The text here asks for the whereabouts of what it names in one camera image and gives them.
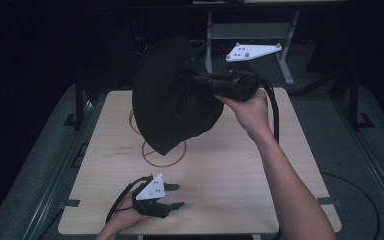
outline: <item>human hand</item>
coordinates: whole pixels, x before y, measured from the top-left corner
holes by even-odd
[[[255,95],[246,102],[239,102],[218,95],[216,98],[235,112],[239,124],[252,139],[259,132],[271,133],[268,121],[267,94],[264,90],[258,89]]]
[[[133,208],[132,194],[133,191],[128,192],[121,200],[117,206],[119,211],[113,214],[112,218],[96,237],[96,240],[115,239],[121,230],[130,228],[144,219],[151,218],[151,216],[140,214]]]

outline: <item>white mount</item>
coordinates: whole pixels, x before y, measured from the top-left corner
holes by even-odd
[[[163,174],[160,173],[136,196],[136,200],[163,198],[164,196],[164,179]]]
[[[277,45],[240,45],[236,46],[226,56],[226,62],[248,61],[282,50],[280,43]]]

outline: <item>black cable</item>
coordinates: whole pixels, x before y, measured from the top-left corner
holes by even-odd
[[[344,181],[346,183],[348,183],[349,185],[353,186],[354,188],[356,188],[357,190],[359,190],[366,198],[367,200],[369,200],[370,204],[372,205],[373,207],[373,210],[375,211],[376,213],[376,231],[375,231],[375,234],[373,235],[372,237],[372,240],[376,240],[379,236],[379,232],[380,232],[380,214],[379,214],[379,209],[377,208],[376,204],[374,203],[373,199],[369,196],[368,193],[366,193],[361,187],[359,187],[357,184],[343,178],[343,177],[340,177],[340,176],[336,176],[334,174],[331,174],[331,173],[328,173],[328,172],[323,172],[323,171],[320,171],[321,174],[324,174],[324,175],[327,175],[327,176],[330,176],[330,177],[333,177],[333,178],[336,178],[336,179],[339,179],[341,181]]]
[[[42,239],[46,232],[49,230],[49,228],[51,228],[52,224],[54,224],[54,222],[57,220],[57,218],[61,215],[61,213],[63,212],[64,210],[63,209],[60,209],[57,213],[57,215],[54,217],[54,219],[52,219],[52,221],[48,224],[48,226],[46,226],[45,230],[43,230],[42,234],[40,234],[38,240]]]

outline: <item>wooden table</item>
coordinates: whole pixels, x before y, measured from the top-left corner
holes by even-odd
[[[302,128],[284,89],[275,89],[280,110],[280,144],[295,170],[317,198],[329,197]],[[134,180],[163,173],[165,182],[181,187],[162,203],[184,201],[165,219],[152,218],[122,234],[275,233],[278,222],[257,147],[225,107],[215,126],[186,141],[184,158],[169,168],[149,165],[142,156],[144,139],[129,124],[131,92],[108,94],[70,199],[59,224],[62,234],[97,234],[123,189]],[[158,164],[176,160],[179,144],[166,157],[148,155]],[[335,231],[341,223],[332,204],[322,205]]]

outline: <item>metal frame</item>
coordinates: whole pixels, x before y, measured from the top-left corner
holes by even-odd
[[[294,36],[300,11],[294,11],[289,23],[213,23],[212,13],[208,12],[207,21],[207,55],[205,67],[209,73],[213,72],[211,61],[212,39],[284,39],[282,52],[276,54],[276,60],[282,71],[287,85],[294,85],[291,72],[286,63],[286,55]]]

